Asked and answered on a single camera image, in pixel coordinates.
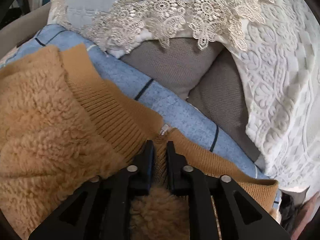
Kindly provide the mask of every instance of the black fabric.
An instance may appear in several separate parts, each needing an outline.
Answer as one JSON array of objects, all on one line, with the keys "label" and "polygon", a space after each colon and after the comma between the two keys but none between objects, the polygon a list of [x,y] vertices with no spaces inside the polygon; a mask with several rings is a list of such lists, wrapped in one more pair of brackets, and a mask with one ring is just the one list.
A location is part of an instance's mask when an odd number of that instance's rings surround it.
[{"label": "black fabric", "polygon": [[293,197],[282,193],[282,201],[279,209],[282,220],[281,226],[291,235],[294,226],[294,220],[298,214],[299,208],[295,208]]}]

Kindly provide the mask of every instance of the fuzzy brown fabric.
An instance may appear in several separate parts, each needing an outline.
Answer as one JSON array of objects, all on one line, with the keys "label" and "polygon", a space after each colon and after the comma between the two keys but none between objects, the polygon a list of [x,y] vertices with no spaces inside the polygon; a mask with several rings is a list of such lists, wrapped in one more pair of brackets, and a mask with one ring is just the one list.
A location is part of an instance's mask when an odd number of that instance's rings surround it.
[{"label": "fuzzy brown fabric", "polygon": [[[0,208],[23,239],[89,178],[127,165],[147,139],[156,148],[154,179],[164,182],[168,140],[188,163],[207,174],[229,174],[271,210],[275,180],[246,176],[233,163],[185,138],[164,136],[159,114],[103,81],[85,46],[46,47],[0,70]],[[154,186],[132,202],[131,237],[188,239],[188,206]]]}]

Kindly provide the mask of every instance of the floral lace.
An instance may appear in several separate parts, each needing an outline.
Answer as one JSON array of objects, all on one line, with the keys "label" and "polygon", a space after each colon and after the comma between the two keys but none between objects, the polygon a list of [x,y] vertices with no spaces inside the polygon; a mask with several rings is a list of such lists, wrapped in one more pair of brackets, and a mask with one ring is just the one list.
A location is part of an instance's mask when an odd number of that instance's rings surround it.
[{"label": "floral lace", "polygon": [[[60,15],[65,17],[66,9],[63,11],[60,6],[60,10]],[[246,51],[240,19],[263,24],[265,20],[260,13],[258,0],[117,0],[109,13],[97,12],[92,25],[76,31],[103,50],[120,47],[126,53],[130,53],[144,29],[164,48],[177,32],[191,30],[201,50],[209,41],[223,36],[236,49]]]}]

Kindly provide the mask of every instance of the screw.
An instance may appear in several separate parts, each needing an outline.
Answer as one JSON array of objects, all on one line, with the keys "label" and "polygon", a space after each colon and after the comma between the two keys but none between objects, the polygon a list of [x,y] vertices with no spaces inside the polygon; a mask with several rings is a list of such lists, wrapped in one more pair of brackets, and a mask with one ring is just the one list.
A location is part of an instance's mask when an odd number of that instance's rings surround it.
[{"label": "screw", "polygon": [[130,165],[127,167],[127,171],[130,171],[130,172],[135,172],[138,170],[138,167],[136,165]]},{"label": "screw", "polygon": [[228,183],[228,182],[231,181],[231,177],[228,176],[228,175],[223,175],[223,176],[221,176],[220,179],[221,179],[223,182],[226,182],[226,183]]},{"label": "screw", "polygon": [[192,172],[193,171],[193,167],[190,165],[186,165],[182,168],[184,171],[186,172]]},{"label": "screw", "polygon": [[94,176],[93,178],[89,179],[90,182],[98,182],[99,181],[99,176]]}]

